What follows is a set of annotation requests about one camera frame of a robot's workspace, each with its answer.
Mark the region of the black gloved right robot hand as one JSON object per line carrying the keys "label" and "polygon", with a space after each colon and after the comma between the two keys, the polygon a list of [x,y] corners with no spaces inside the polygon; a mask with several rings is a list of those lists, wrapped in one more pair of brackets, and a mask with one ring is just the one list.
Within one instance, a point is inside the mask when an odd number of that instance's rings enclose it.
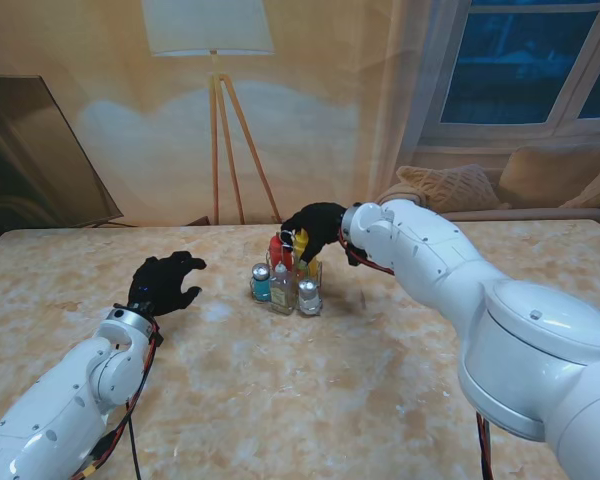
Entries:
{"label": "black gloved right robot hand", "polygon": [[331,202],[317,202],[306,205],[281,225],[281,240],[292,243],[291,233],[304,230],[308,243],[300,260],[309,264],[325,245],[337,242],[346,208]]}

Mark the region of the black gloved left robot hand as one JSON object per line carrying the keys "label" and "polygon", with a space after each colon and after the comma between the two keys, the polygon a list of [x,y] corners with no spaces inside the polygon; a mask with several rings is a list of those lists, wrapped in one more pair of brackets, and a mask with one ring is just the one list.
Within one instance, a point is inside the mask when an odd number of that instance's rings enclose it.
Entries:
{"label": "black gloved left robot hand", "polygon": [[201,288],[182,288],[185,277],[194,270],[204,270],[206,262],[187,251],[169,257],[149,257],[136,270],[128,292],[127,307],[151,316],[163,316],[186,309],[200,294]]}

